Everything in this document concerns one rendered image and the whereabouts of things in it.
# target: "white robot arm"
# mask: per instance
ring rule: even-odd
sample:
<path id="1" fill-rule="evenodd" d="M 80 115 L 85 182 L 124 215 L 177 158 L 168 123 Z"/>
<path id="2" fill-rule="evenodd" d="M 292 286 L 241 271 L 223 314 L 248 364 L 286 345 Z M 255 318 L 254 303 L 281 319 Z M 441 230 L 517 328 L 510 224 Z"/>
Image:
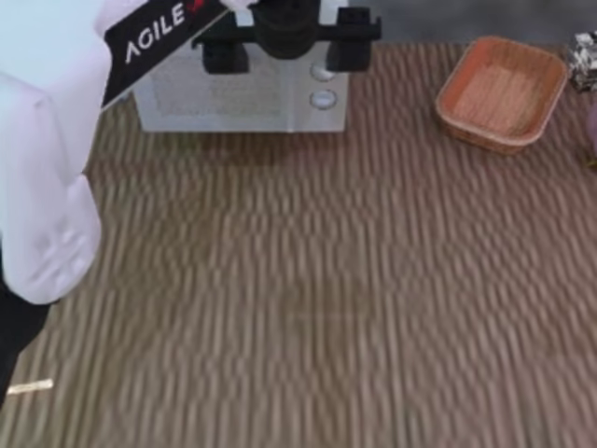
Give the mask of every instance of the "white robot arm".
<path id="1" fill-rule="evenodd" d="M 13 292 L 56 301 L 95 258 L 101 224 L 82 173 L 102 110 L 226 7 L 255 1 L 0 4 L 0 238 Z"/>

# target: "black clamp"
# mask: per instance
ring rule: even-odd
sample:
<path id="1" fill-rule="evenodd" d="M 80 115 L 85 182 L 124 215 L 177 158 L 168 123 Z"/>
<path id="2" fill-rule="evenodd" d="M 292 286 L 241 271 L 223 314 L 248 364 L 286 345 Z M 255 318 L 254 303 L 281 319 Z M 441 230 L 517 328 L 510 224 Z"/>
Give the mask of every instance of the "black clamp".
<path id="1" fill-rule="evenodd" d="M 382 38 L 382 20 L 371 22 L 368 7 L 340 7 L 337 24 L 322 25 L 322 0 L 261 0 L 251 7 L 253 26 L 239 26 L 229 13 L 193 39 L 202 46 L 205 71 L 211 75 L 248 73 L 244 44 L 258 44 L 272 58 L 295 60 L 317 42 L 329 42 L 326 69 L 334 73 L 367 71 L 371 44 Z"/>

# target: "orange container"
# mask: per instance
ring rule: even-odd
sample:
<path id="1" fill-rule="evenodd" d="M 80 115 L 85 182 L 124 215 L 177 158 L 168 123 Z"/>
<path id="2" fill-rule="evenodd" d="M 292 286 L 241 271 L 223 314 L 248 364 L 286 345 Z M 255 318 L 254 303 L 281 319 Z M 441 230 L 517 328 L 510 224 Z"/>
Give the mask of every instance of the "orange container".
<path id="1" fill-rule="evenodd" d="M 448 134 L 501 154 L 536 141 L 568 80 L 556 55 L 501 37 L 470 45 L 439 93 Z"/>

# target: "red logo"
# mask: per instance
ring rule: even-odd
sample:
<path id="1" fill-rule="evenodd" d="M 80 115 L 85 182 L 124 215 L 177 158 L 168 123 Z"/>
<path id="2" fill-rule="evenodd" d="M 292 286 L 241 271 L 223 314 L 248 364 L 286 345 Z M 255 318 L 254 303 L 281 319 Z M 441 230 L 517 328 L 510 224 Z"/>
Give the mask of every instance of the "red logo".
<path id="1" fill-rule="evenodd" d="M 204 4 L 205 0 L 191 0 L 187 3 L 187 11 L 195 14 Z"/>

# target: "white robot link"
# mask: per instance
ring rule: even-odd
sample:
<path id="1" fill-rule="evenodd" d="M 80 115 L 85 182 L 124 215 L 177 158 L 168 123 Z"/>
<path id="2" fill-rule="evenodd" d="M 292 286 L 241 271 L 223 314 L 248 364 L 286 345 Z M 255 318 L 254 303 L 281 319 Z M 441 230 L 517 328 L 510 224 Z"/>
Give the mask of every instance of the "white robot link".
<path id="1" fill-rule="evenodd" d="M 328 41 L 330 70 L 366 70 L 381 22 L 370 23 L 365 8 L 345 7 L 338 25 L 319 25 L 321 1 L 0 3 L 0 238 L 6 285 L 30 303 L 48 304 L 81 281 L 101 239 L 83 174 L 99 117 L 192 39 L 203 38 L 199 43 L 217 54 L 204 61 L 214 76 L 249 70 L 245 43 L 288 60 Z M 239 30 L 229 10 L 248 8 L 255 25 Z M 223 25 L 210 28 L 225 17 Z M 32 29 L 47 31 L 40 40 Z"/>

